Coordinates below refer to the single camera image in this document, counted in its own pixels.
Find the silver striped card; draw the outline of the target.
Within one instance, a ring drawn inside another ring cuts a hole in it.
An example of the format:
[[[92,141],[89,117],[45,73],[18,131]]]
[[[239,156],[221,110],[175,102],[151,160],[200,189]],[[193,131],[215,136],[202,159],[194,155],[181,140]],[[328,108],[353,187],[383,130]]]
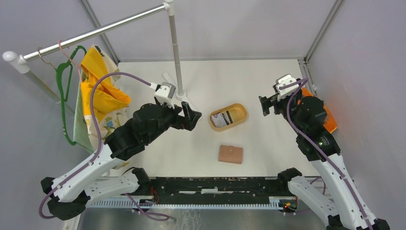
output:
[[[223,113],[217,113],[212,115],[211,120],[216,128],[223,128],[230,124]]]

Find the tan oval tray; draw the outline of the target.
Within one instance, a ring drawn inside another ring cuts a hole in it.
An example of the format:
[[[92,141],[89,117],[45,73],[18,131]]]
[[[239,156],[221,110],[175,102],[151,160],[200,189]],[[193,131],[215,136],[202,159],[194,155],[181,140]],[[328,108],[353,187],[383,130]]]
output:
[[[240,103],[234,103],[209,115],[209,123],[217,132],[225,131],[245,122],[248,112]]]

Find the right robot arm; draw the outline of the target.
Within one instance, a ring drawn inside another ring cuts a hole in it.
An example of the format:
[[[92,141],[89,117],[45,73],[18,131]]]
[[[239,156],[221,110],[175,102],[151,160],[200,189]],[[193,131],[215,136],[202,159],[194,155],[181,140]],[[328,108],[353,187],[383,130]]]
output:
[[[278,174],[277,191],[303,200],[328,230],[388,230],[387,221],[370,211],[350,178],[340,148],[324,126],[324,102],[311,95],[303,96],[302,91],[280,101],[277,97],[259,97],[264,116],[273,108],[275,114],[288,121],[297,134],[299,150],[318,171],[331,198],[313,188],[296,168]]]

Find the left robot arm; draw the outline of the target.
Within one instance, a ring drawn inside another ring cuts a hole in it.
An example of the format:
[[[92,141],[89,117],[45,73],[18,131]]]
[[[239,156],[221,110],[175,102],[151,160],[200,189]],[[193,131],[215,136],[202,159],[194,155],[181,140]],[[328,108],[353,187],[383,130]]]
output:
[[[46,177],[41,181],[49,218],[69,220],[100,200],[134,192],[147,194],[150,179],[142,168],[109,180],[98,178],[143,152],[169,128],[192,131],[201,117],[202,113],[192,110],[187,102],[173,108],[159,102],[141,106],[78,166],[58,178]]]

